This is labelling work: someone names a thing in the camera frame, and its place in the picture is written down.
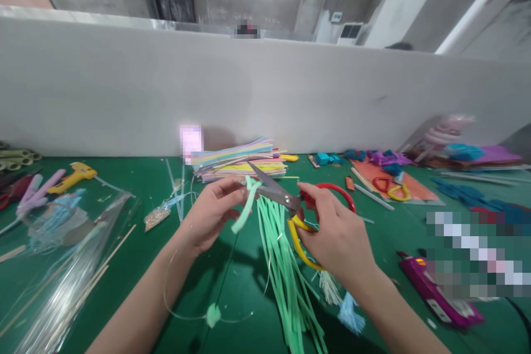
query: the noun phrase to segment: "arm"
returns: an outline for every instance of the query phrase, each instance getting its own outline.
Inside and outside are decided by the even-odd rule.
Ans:
[[[315,199],[319,231],[298,229],[306,249],[360,304],[393,353],[449,353],[374,261],[365,224],[328,190],[298,186]]]
[[[240,213],[232,208],[243,203],[246,195],[247,190],[236,178],[226,178],[205,187],[181,226],[96,337],[87,354],[150,352],[168,316],[164,288],[166,302],[171,308],[195,259],[210,249],[227,220],[239,216]]]

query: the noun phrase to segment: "green table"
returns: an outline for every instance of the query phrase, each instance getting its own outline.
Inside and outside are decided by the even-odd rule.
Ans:
[[[179,219],[174,210],[155,229],[148,233],[144,232],[143,217],[171,193],[165,158],[48,158],[40,161],[38,165],[43,168],[45,178],[48,178],[58,168],[70,169],[69,164],[74,161],[90,165],[98,171],[100,177],[125,190],[131,190],[140,201],[139,210],[126,226],[125,231],[128,231],[129,225],[133,223],[137,227],[110,261],[107,273],[82,307],[63,346],[64,352],[83,353],[140,279],[159,250],[175,232]],[[169,158],[169,164],[173,177],[180,178],[181,159]],[[302,155],[299,161],[288,165],[288,176],[299,176],[301,181],[313,184],[334,183],[344,186],[345,176],[351,175],[348,164],[340,168],[327,165],[314,169],[305,155]],[[412,167],[408,167],[407,171],[427,187],[435,190],[435,184],[429,179],[433,172]],[[191,176],[191,168],[187,167],[186,181],[190,181]],[[449,181],[455,184],[476,186],[493,199],[497,197],[531,206],[530,190],[525,184],[516,189],[490,184]],[[280,181],[291,192],[296,192],[296,182],[296,179]],[[101,212],[101,207],[110,202],[110,200],[103,204],[96,202],[97,199],[106,197],[112,191],[94,180],[82,181],[76,188],[88,190],[80,206],[87,210],[91,217],[97,217],[98,212]],[[200,191],[202,184],[195,181],[193,189]],[[394,204],[396,210],[391,212],[361,192],[354,192],[352,197],[358,214],[376,222],[375,225],[366,224],[376,262],[389,277],[399,281],[402,295],[417,314],[424,321],[429,318],[437,324],[438,327],[434,332],[451,352],[529,352],[528,338],[522,321],[506,300],[477,304],[486,322],[470,329],[464,335],[444,327],[437,321],[398,267],[399,258],[396,251],[416,254],[417,248],[426,246],[426,212],[467,211],[461,203],[440,195],[447,206]],[[12,205],[0,213],[0,227],[12,220],[14,207]],[[190,198],[187,197],[185,212],[189,208]],[[243,231],[237,236],[231,232],[230,228],[226,228],[212,249],[198,259],[173,308],[181,316],[197,317],[205,314],[211,303],[217,302],[222,318],[225,320],[240,320],[251,312],[254,314],[243,322],[219,322],[213,329],[209,329],[204,320],[190,321],[170,316],[160,335],[155,352],[244,353],[250,350],[260,353],[288,352],[284,344],[280,317],[272,289],[269,287],[264,295],[267,265],[262,251],[256,213],[255,211]],[[26,242],[27,228],[18,227],[10,234],[0,237],[0,254]],[[35,259],[35,268],[42,267],[44,257]],[[0,264],[2,281],[7,281],[0,286],[3,298],[7,298],[0,303],[0,318],[4,317],[12,306],[17,292],[25,288],[22,281],[27,280],[28,273],[31,272],[34,272],[31,267],[21,269],[16,259]],[[304,273],[309,277],[313,274],[309,268],[305,268]],[[313,284],[317,286],[318,278],[315,278]],[[515,302],[527,314],[531,314],[529,299],[515,299]],[[330,352],[343,352],[345,349],[352,352],[387,351],[370,320],[367,320],[362,337],[358,338],[336,320],[333,316],[334,309],[317,301],[314,301],[313,306],[326,332],[325,338]],[[13,314],[10,314],[0,327],[4,327],[12,316]],[[32,312],[28,311],[27,314],[21,316],[19,321],[24,319],[26,321],[23,325],[0,339],[0,346],[6,348],[15,346],[23,335],[25,327],[31,323]],[[305,336],[304,343],[305,352],[315,352],[310,336]]]

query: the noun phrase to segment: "light blue tassel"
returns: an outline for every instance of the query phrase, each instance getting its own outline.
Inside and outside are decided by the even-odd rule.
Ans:
[[[356,336],[359,336],[363,331],[363,328],[365,328],[365,318],[354,312],[354,306],[358,306],[358,304],[350,293],[347,292],[343,299],[343,304],[341,304],[337,319],[339,319],[345,328],[350,330]]]

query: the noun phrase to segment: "scissor blade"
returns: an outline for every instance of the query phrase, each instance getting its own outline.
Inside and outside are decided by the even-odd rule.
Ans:
[[[273,180],[271,177],[269,177],[266,173],[264,173],[263,171],[261,171],[260,169],[258,169],[255,165],[253,165],[251,162],[247,162],[249,164],[249,166],[251,166],[251,168],[254,170],[254,172],[256,173],[256,175],[258,176],[258,178],[260,178],[264,184],[266,184],[268,187],[270,188],[275,188],[277,191],[280,191],[280,192],[284,192],[285,195],[288,195],[288,192],[282,188],[282,186],[276,182],[275,180]]]
[[[256,190],[257,194],[271,199],[273,202],[279,203],[288,208],[291,212],[296,212],[300,208],[301,199],[298,196],[293,196],[285,192],[280,192],[275,188],[267,186],[259,186]]]

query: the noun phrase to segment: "mint green paper strip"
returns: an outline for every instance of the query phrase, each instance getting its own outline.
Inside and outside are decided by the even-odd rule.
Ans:
[[[256,190],[259,186],[262,185],[261,181],[255,181],[249,176],[245,176],[245,181],[247,182],[247,190],[249,191],[249,197],[247,198],[247,202],[243,207],[240,217],[231,227],[233,233],[239,233],[247,222],[247,219],[249,218],[249,214],[251,213],[251,209],[253,207],[254,195],[256,194]]]
[[[206,311],[206,323],[210,328],[216,326],[217,322],[221,319],[220,308],[216,303],[212,303],[209,309]]]

